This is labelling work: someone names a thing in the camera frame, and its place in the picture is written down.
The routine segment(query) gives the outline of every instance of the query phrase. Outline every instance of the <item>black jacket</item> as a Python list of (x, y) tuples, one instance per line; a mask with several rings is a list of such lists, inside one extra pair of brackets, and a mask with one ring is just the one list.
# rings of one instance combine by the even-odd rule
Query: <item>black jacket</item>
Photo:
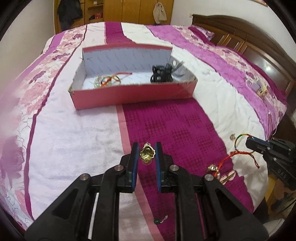
[(74, 20), (83, 18), (83, 13), (79, 0), (61, 0), (57, 14), (62, 30), (70, 29)]

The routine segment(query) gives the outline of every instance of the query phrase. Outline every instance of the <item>pillow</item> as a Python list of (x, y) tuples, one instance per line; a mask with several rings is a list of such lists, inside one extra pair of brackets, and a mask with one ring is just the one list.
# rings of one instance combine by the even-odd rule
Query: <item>pillow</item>
[(209, 41), (215, 36), (215, 33), (208, 31), (207, 29), (204, 29), (202, 27), (199, 26), (195, 26), (195, 25), (191, 25), (191, 27), (189, 27), (190, 30), (192, 29), (197, 29), (198, 31), (200, 31)]

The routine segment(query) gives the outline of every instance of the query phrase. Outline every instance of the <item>metal screw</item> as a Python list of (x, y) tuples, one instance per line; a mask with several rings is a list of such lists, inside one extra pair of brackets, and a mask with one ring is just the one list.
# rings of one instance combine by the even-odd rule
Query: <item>metal screw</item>
[(89, 175), (86, 174), (86, 173), (80, 175), (80, 180), (81, 180), (81, 181), (85, 181), (85, 180), (87, 180), (88, 178), (89, 178)]
[(205, 179), (206, 179), (207, 181), (213, 181), (213, 180), (214, 180), (214, 177), (213, 177), (213, 175), (211, 175), (211, 174), (206, 174), (206, 175), (205, 175)]
[(175, 171), (179, 170), (179, 167), (177, 165), (173, 164), (170, 166), (170, 169), (175, 172)]
[(124, 168), (123, 165), (116, 165), (116, 166), (114, 167), (114, 169), (115, 169), (116, 171), (118, 171), (118, 172), (122, 171), (123, 168)]

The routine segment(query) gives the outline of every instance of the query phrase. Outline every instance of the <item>wooden headboard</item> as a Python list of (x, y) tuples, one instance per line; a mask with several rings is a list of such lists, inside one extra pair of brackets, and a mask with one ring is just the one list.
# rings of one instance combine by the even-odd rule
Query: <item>wooden headboard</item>
[(192, 24), (215, 33), (212, 43), (227, 46), (258, 65), (288, 96), (296, 80), (296, 63), (267, 33), (240, 18), (193, 15)]

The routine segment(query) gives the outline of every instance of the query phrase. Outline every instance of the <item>open box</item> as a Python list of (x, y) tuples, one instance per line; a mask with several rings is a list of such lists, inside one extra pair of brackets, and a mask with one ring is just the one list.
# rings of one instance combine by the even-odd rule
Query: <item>open box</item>
[[(83, 60), (76, 70), (69, 88), (77, 110), (153, 101), (162, 99), (185, 99), (192, 97), (197, 78), (183, 65), (176, 73), (173, 82), (151, 83), (152, 66), (173, 66), (172, 48), (136, 43), (107, 44), (82, 49)], [(95, 88), (98, 76), (113, 75), (117, 72), (132, 72), (119, 75), (121, 82)]]

